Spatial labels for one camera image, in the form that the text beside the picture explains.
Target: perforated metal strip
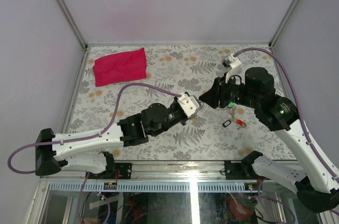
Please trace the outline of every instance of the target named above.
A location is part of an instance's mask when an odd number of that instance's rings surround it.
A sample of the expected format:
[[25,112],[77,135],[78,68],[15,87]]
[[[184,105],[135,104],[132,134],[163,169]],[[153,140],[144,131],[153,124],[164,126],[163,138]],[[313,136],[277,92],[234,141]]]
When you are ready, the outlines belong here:
[[[52,191],[80,191],[82,182],[53,181],[49,189]],[[119,182],[118,188],[114,185],[105,185],[104,182],[87,182],[83,191],[115,191],[115,192],[189,192],[189,182]],[[244,183],[234,182],[198,182],[199,192],[249,192]]]

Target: tabletop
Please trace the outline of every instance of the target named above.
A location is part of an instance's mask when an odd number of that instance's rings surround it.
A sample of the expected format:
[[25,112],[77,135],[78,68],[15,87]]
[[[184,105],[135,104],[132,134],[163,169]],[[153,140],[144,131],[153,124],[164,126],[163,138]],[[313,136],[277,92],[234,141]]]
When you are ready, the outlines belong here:
[[[225,72],[220,63],[224,56],[248,47],[268,49],[267,45],[181,45],[143,46],[147,57],[147,77],[136,82],[158,86],[174,93],[188,92],[199,97],[208,91],[216,77]],[[82,132],[105,127],[113,116],[117,94],[129,82],[95,87],[94,61],[112,53],[140,49],[141,46],[90,47],[79,87],[69,132]],[[250,67],[264,67],[275,79],[276,93],[283,95],[274,62],[271,57],[257,51],[239,56],[243,63],[239,74]],[[123,94],[116,122],[139,113],[152,103],[169,106],[173,97],[153,89],[134,86]],[[247,124],[240,127],[231,119]],[[259,123],[254,111],[236,105],[233,109],[212,109],[204,105],[185,126],[177,124],[149,143],[125,147],[112,153],[120,160],[238,160],[257,150],[271,159],[295,159],[292,152],[277,136]]]

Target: black carabiner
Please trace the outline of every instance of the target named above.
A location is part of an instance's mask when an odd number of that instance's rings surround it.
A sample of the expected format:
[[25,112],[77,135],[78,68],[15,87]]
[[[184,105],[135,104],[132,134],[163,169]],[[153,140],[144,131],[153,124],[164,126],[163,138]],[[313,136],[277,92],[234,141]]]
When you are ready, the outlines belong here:
[[231,122],[231,120],[229,119],[229,120],[227,120],[226,122],[224,122],[224,123],[222,124],[222,126],[223,126],[224,128],[226,128],[226,127],[229,126],[231,123],[232,123],[232,122]]

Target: table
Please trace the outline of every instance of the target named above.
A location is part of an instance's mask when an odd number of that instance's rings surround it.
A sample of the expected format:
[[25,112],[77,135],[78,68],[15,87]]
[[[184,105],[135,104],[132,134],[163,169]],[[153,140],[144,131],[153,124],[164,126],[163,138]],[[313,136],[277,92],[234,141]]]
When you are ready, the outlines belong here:
[[[225,72],[220,63],[224,56],[247,47],[267,48],[267,45],[181,45],[144,46],[147,56],[147,78],[137,80],[174,93],[187,91],[197,97],[210,89],[213,80]],[[106,126],[116,104],[119,89],[128,82],[95,87],[93,65],[95,59],[112,53],[140,49],[140,46],[90,47],[89,56],[79,87],[69,132],[81,132]],[[243,63],[240,75],[250,67],[264,67],[275,78],[276,92],[283,95],[273,60],[264,53],[250,51],[239,59]],[[144,87],[130,87],[122,94],[117,120],[139,113],[152,103],[169,106],[171,96]],[[119,160],[237,160],[252,150],[272,159],[295,159],[287,146],[260,124],[254,111],[236,106],[232,113],[246,122],[246,128],[232,122],[227,128],[222,123],[231,117],[232,110],[214,110],[205,105],[186,126],[177,124],[149,143],[113,151]]]

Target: pink cloth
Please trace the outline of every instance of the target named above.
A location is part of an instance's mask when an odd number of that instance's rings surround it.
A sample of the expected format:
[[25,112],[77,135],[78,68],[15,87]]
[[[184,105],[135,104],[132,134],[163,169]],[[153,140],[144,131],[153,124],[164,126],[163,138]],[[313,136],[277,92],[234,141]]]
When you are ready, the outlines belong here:
[[146,78],[147,60],[144,48],[114,53],[95,60],[95,86]]

